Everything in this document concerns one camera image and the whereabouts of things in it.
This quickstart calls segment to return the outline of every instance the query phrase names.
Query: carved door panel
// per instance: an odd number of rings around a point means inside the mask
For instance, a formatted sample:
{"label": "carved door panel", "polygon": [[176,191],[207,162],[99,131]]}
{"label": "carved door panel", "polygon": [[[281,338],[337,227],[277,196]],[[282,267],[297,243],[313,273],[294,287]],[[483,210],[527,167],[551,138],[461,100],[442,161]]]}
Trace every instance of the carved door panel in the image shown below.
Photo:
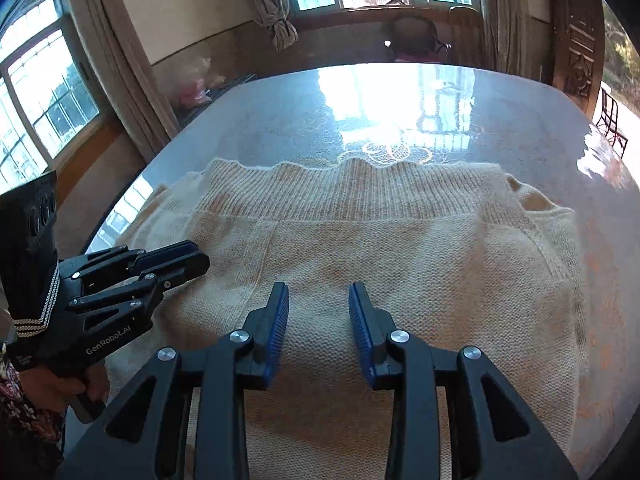
{"label": "carved door panel", "polygon": [[555,54],[553,85],[593,115],[604,66],[602,0],[552,0]]}

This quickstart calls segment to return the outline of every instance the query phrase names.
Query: table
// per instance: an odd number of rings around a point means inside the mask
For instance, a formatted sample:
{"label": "table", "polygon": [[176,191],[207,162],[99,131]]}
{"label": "table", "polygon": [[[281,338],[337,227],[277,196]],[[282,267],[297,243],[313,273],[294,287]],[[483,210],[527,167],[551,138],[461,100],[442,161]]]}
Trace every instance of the table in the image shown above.
{"label": "table", "polygon": [[591,296],[591,355],[571,457],[587,478],[640,402],[640,192],[602,135],[555,88],[483,70],[408,63],[320,68],[238,86],[149,164],[90,250],[113,245],[153,188],[203,170],[214,157],[318,168],[352,156],[378,166],[494,162],[577,212]]}

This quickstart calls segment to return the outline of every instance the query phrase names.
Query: metal bolt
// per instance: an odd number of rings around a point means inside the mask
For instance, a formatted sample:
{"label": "metal bolt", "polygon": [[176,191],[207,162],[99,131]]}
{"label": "metal bolt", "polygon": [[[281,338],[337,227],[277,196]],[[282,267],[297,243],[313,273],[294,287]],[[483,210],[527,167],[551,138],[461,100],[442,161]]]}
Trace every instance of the metal bolt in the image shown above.
{"label": "metal bolt", "polygon": [[467,359],[479,359],[482,355],[482,352],[476,346],[465,346],[462,350],[462,353]]}
{"label": "metal bolt", "polygon": [[409,341],[409,334],[404,330],[394,330],[391,333],[391,341],[395,341],[396,343],[406,343]]}
{"label": "metal bolt", "polygon": [[170,361],[175,357],[175,350],[170,346],[158,350],[158,359],[161,361]]}
{"label": "metal bolt", "polygon": [[249,333],[244,330],[235,330],[229,335],[229,339],[234,343],[244,343],[249,339]]}

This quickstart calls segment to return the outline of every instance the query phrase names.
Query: ribbed knit fabric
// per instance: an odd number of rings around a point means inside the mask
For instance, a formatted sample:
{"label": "ribbed knit fabric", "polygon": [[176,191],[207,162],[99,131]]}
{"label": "ribbed knit fabric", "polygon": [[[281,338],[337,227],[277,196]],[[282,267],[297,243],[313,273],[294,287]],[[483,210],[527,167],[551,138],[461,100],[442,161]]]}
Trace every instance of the ribbed knit fabric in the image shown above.
{"label": "ribbed knit fabric", "polygon": [[[288,283],[279,374],[246,394],[252,478],[384,476],[392,394],[370,391],[358,368],[347,293],[359,280],[399,328],[440,348],[479,346],[568,451],[586,364],[574,212],[500,167],[215,160],[156,194],[121,243],[185,238],[209,272],[168,293],[152,331],[109,359],[111,376],[122,386],[161,346],[214,343]],[[444,437],[442,448],[448,478]]]}

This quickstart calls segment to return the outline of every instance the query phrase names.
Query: human hand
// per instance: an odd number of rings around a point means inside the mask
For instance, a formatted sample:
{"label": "human hand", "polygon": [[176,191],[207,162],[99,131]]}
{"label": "human hand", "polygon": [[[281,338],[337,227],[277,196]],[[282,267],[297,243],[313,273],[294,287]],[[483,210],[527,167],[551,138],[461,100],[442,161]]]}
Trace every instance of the human hand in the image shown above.
{"label": "human hand", "polygon": [[61,379],[46,366],[40,365],[18,374],[20,386],[25,396],[36,408],[63,413],[69,399],[86,391],[91,400],[104,400],[109,397],[109,378],[103,363],[91,366],[85,376],[88,385],[80,379]]}

